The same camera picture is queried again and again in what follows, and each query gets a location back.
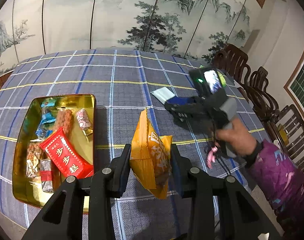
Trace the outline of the purple right sleeve forearm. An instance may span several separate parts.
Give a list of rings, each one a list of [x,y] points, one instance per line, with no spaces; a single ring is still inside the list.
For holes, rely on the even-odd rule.
[[[264,140],[244,159],[247,171],[279,219],[304,218],[304,172],[289,156]]]

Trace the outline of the person right hand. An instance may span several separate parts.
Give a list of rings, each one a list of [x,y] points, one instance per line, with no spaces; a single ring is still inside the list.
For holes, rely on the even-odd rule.
[[[231,124],[231,129],[218,129],[215,133],[216,138],[228,143],[236,155],[241,157],[251,155],[256,148],[257,140],[238,117],[233,118]]]

